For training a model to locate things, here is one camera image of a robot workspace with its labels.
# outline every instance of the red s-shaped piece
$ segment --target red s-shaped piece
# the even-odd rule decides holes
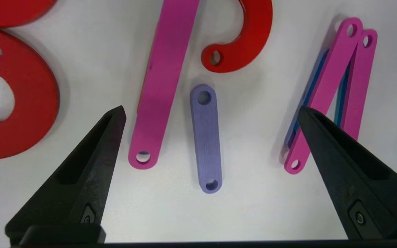
[[[0,158],[23,152],[52,127],[59,89],[49,66],[28,45],[0,31],[0,77],[14,95],[11,115],[0,122]]]
[[[211,44],[202,52],[202,64],[211,72],[233,72],[252,62],[261,52],[272,27],[271,0],[238,0],[244,23],[238,37],[229,44]],[[213,53],[219,61],[213,63]]]
[[[14,27],[43,16],[57,0],[0,0],[0,27]]]

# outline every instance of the pink link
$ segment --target pink link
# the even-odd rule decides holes
[[[128,153],[134,168],[151,168],[159,158],[199,1],[163,2]],[[149,153],[149,160],[138,161],[136,156],[141,152]]]
[[[347,29],[350,26],[353,27],[353,33],[348,36]],[[358,18],[349,18],[341,23],[313,90],[312,97],[307,104],[308,107],[314,108],[323,114],[327,113],[356,44],[360,40],[362,31],[363,25]],[[290,174],[299,173],[306,165],[309,154],[310,149],[306,139],[301,129],[298,129],[284,164],[285,170]],[[292,168],[294,161],[298,163],[295,168]]]
[[[366,46],[364,46],[365,37],[368,38]],[[361,119],[377,42],[378,34],[375,30],[364,30],[358,41],[356,52],[350,65],[341,128],[355,140],[358,140],[359,128],[361,127]]]

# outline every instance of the white background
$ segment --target white background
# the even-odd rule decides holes
[[[359,142],[397,172],[397,1],[275,0],[261,54],[239,71],[215,74],[201,65],[201,51],[235,38],[243,15],[236,0],[202,0],[159,161],[138,171],[128,149],[161,5],[59,0],[38,21],[7,30],[47,61],[61,101],[46,137],[0,159],[0,247],[9,244],[5,224],[118,105],[128,120],[102,220],[107,242],[346,238],[313,158],[292,176],[280,151],[323,43],[337,20],[357,16],[379,36]],[[189,92],[198,77],[218,98],[223,185],[213,195],[197,180]],[[12,107],[3,89],[0,78],[0,115]]]

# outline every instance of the red curved piece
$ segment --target red curved piece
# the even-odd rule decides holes
[[[272,28],[271,0],[238,0],[244,23],[238,37],[229,44],[210,44],[202,52],[202,64],[211,72],[233,72],[252,62],[261,52]],[[220,59],[213,63],[213,53]]]
[[[52,127],[59,89],[49,66],[28,45],[0,31],[0,77],[14,94],[11,115],[0,122],[0,158],[23,152]]]
[[[47,13],[57,0],[0,0],[0,27],[33,22]]]

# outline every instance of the flat plastic piece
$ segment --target flat plastic piece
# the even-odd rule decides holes
[[[238,37],[229,44],[210,44],[202,52],[202,64],[211,72],[233,72],[251,63],[261,52],[272,28],[271,0],[238,0],[244,23]],[[220,54],[213,63],[213,53]]]
[[[47,13],[57,0],[0,0],[0,27],[33,22]]]
[[[210,86],[201,84],[190,94],[192,125],[198,183],[211,194],[222,186],[222,159],[218,134],[217,95]]]
[[[350,25],[353,26],[353,33],[349,37],[347,29]],[[307,104],[308,107],[314,108],[323,114],[327,113],[356,44],[361,38],[362,30],[363,25],[358,18],[349,18],[341,23],[312,97]],[[304,168],[309,154],[309,146],[301,133],[301,129],[299,129],[286,158],[285,170],[290,174],[299,173]],[[292,168],[292,164],[295,161],[297,164]]]
[[[199,1],[165,0],[163,3],[128,154],[134,168],[151,168],[159,158]],[[138,154],[147,154],[149,159],[139,161]]]
[[[312,96],[313,89],[315,89],[316,82],[318,81],[319,74],[321,73],[321,69],[323,69],[324,63],[327,58],[327,54],[329,52],[329,49],[327,49],[325,52],[322,53],[321,58],[318,60],[319,62],[316,63],[315,66],[315,73],[311,80],[309,80],[309,84],[306,87],[306,91],[303,94],[303,97],[301,98],[298,108],[295,111],[295,115],[293,116],[292,123],[293,125],[290,126],[289,130],[287,131],[286,137],[285,137],[285,145],[290,148],[292,146],[293,139],[295,138],[296,131],[298,130],[299,124],[298,121],[296,121],[296,118],[298,117],[298,110],[299,108],[304,105],[306,106],[309,103],[310,97]]]
[[[49,66],[28,45],[0,31],[0,77],[14,94],[11,115],[0,122],[0,158],[23,152],[52,127],[59,89]]]
[[[358,140],[364,111],[367,88],[370,81],[378,34],[375,30],[364,30],[358,41],[350,64],[350,74],[344,99],[343,118],[340,127]]]
[[[345,94],[347,92],[348,87],[348,76],[350,74],[350,63],[345,69],[344,76],[342,77],[341,83],[338,88],[338,97],[337,97],[337,105],[335,108],[335,124],[340,126],[343,121],[343,112],[344,112],[344,102],[345,102]]]

